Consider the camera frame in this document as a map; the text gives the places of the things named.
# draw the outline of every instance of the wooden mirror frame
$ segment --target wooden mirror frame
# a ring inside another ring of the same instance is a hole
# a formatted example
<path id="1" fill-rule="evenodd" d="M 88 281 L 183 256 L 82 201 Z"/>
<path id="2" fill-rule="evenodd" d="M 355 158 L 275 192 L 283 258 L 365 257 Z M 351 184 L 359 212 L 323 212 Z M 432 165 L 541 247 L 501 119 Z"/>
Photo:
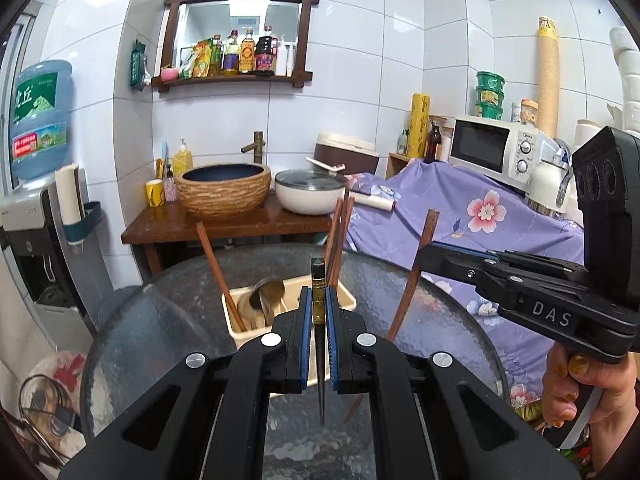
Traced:
<path id="1" fill-rule="evenodd" d="M 222 2 L 226 0 L 165 0 L 164 4 L 169 7 L 169 17 L 164 32 L 164 43 L 162 45 L 162 57 L 160 67 L 171 65 L 175 34 L 178 29 L 178 14 L 182 4 L 199 4 L 203 2 Z M 302 88 L 305 81 L 313 79 L 313 72 L 305 69 L 306 65 L 306 44 L 309 39 L 309 22 L 311 20 L 311 6 L 316 6 L 320 0 L 272 0 L 274 2 L 289 2 L 294 4 L 302 4 L 300 9 L 300 18 L 298 20 L 298 42 L 296 44 L 296 59 L 294 61 L 293 73 L 291 77 L 277 75 L 255 75 L 255 74 L 237 74 L 233 76 L 212 76 L 212 77 L 192 77 L 190 79 L 176 79 L 174 81 L 163 82 L 160 75 L 156 75 L 151 79 L 151 85 L 158 88 L 158 92 L 168 92 L 173 86 L 183 86 L 189 84 L 203 83 L 220 83 L 220 82 L 237 82 L 237 81 L 281 81 L 290 82 L 293 88 Z"/>

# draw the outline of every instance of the pink bowl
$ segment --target pink bowl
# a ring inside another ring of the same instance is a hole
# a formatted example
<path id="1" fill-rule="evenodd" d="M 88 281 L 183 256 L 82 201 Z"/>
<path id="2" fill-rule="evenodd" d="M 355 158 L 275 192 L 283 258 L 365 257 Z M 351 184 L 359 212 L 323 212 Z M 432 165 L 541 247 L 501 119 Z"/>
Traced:
<path id="1" fill-rule="evenodd" d="M 177 68 L 163 68 L 160 71 L 160 79 L 162 79 L 163 83 L 167 83 L 168 81 L 178 79 L 179 73 L 180 71 Z"/>

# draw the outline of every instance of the blue gripper pad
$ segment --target blue gripper pad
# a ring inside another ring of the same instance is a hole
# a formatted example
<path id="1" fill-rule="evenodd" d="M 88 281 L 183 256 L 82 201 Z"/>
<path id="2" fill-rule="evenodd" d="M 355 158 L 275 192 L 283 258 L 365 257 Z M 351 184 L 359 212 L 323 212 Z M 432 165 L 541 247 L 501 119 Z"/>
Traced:
<path id="1" fill-rule="evenodd" d="M 328 333 L 329 343 L 329 372 L 331 377 L 332 389 L 338 389 L 338 345 L 335 335 L 335 319 L 334 316 L 340 316 L 340 305 L 334 304 L 331 295 L 331 289 L 326 288 L 326 330 Z"/>
<path id="2" fill-rule="evenodd" d="M 309 378 L 309 352 L 311 346 L 311 288 L 303 287 L 300 292 L 298 308 L 305 309 L 304 330 L 302 331 L 302 344 L 300 345 L 300 383 L 306 390 L 306 382 Z"/>

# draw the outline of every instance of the soap dispenser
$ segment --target soap dispenser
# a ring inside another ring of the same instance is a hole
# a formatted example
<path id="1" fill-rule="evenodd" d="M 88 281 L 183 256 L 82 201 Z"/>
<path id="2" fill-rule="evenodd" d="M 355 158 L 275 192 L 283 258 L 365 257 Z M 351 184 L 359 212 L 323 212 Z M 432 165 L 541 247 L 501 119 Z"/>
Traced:
<path id="1" fill-rule="evenodd" d="M 180 151 L 174 155 L 174 177 L 182 176 L 183 173 L 193 168 L 193 157 L 187 149 L 187 143 L 180 139 Z"/>

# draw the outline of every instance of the hand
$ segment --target hand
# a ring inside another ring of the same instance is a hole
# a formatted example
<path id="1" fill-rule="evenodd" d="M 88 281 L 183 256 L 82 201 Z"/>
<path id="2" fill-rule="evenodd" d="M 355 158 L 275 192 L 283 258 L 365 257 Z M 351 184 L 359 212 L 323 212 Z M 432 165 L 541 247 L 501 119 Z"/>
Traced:
<path id="1" fill-rule="evenodd" d="M 546 358 L 542 414 L 556 428 L 576 416 L 578 382 L 604 389 L 590 420 L 596 470 L 607 463 L 636 419 L 636 373 L 631 354 L 617 365 L 606 365 L 581 354 L 569 360 L 564 346 L 555 343 Z"/>

